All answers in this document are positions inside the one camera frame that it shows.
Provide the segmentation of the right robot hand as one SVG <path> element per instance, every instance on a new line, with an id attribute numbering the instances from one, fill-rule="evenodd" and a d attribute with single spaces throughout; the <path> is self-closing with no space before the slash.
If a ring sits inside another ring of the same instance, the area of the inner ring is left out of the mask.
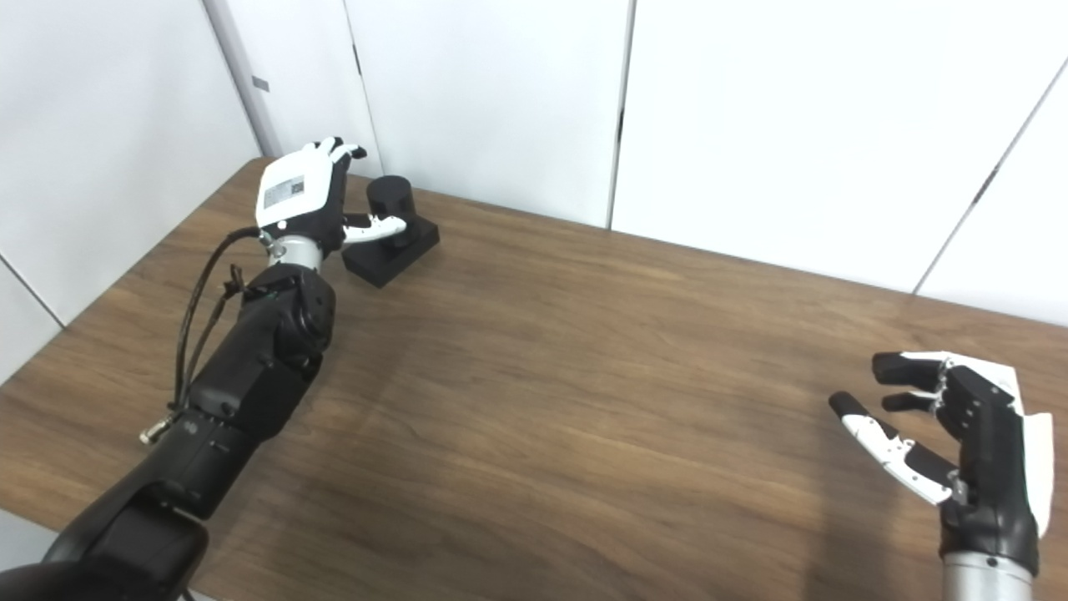
<path id="1" fill-rule="evenodd" d="M 882 407 L 937 420 L 956 461 L 905 437 L 846 391 L 829 406 L 844 430 L 896 483 L 940 511 L 940 555 L 981 554 L 1039 573 L 1055 487 L 1050 413 L 1026 414 L 1012 366 L 953 351 L 879 351 L 874 379 L 897 386 Z"/>

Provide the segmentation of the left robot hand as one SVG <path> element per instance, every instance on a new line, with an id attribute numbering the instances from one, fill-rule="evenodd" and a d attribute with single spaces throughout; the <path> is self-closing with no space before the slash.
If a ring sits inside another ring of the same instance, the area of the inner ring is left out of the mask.
<path id="1" fill-rule="evenodd" d="M 339 137 L 310 142 L 272 161 L 260 179 L 255 220 L 272 264 L 319 270 L 345 246 L 377 242 L 400 235 L 400 217 L 347 215 L 348 169 L 367 151 Z"/>

